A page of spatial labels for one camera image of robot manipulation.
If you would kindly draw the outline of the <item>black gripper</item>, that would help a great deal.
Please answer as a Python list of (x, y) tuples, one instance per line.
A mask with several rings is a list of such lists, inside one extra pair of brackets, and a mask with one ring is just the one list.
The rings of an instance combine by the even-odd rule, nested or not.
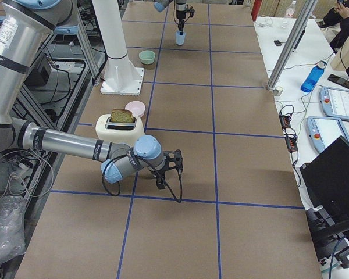
[(156, 178), (156, 186), (158, 189), (165, 189), (165, 173), (169, 170), (175, 169), (179, 176), (183, 172), (183, 157), (181, 150), (177, 149), (175, 151), (164, 151), (163, 161), (155, 166), (155, 169), (151, 170), (151, 173)]
[(176, 10), (176, 19), (178, 20), (178, 30), (184, 32), (184, 26), (188, 18), (194, 16), (195, 10), (193, 8), (185, 8), (185, 10)]

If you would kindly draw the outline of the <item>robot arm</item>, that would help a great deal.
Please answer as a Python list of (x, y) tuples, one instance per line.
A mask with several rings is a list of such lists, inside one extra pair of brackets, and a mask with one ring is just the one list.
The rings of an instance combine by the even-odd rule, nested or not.
[(77, 82), (67, 70), (39, 68), (40, 47), (56, 30), (78, 26), (77, 1), (2, 1), (0, 23), (0, 153), (56, 152), (101, 162), (103, 183), (119, 183), (148, 169), (159, 189), (169, 185), (169, 170), (183, 172), (179, 150), (164, 151), (151, 135), (133, 144), (108, 142), (58, 131), (55, 115), (64, 115), (77, 98)]
[(195, 10), (188, 5), (186, 0), (158, 0), (154, 1), (154, 8), (158, 12), (162, 12), (172, 2), (174, 2), (174, 20), (177, 23), (180, 34), (183, 34), (185, 22), (194, 16)]

